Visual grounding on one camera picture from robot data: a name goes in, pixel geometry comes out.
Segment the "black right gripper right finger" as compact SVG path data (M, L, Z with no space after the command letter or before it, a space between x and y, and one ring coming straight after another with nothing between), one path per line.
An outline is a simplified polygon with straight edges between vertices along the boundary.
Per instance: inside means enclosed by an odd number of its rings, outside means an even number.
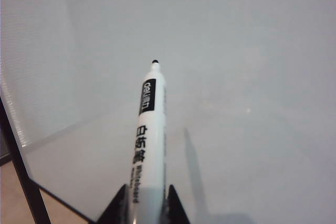
M168 196L162 207L160 223L190 223L173 185L169 185Z

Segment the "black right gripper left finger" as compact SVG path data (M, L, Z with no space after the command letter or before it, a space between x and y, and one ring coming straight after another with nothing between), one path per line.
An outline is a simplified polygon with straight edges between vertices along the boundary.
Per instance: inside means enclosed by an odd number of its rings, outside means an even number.
M118 190L112 201L99 217L97 223L127 223L128 218L129 185L124 184Z

